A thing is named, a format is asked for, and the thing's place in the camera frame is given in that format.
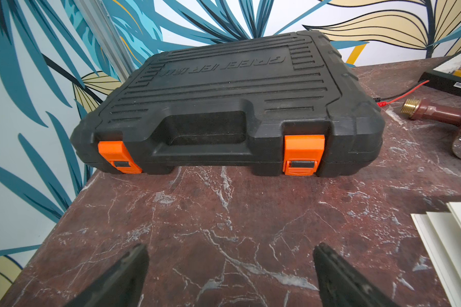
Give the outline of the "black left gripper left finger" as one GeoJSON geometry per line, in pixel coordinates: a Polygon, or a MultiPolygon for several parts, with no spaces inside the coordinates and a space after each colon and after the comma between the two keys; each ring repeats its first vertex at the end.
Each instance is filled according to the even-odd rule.
{"type": "Polygon", "coordinates": [[[138,306],[149,268],[146,245],[133,246],[67,306],[138,306]]]}

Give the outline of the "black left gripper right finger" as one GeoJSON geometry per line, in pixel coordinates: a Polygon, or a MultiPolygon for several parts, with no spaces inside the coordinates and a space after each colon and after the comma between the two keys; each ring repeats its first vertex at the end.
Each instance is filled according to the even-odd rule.
{"type": "Polygon", "coordinates": [[[323,306],[396,306],[375,285],[325,243],[313,251],[323,306]]]}

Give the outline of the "Chinese picture book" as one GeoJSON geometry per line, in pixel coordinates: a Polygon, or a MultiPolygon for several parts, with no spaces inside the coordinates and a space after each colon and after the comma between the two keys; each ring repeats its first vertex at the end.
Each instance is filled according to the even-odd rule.
{"type": "Polygon", "coordinates": [[[411,218],[452,306],[461,306],[461,202],[411,218]]]}

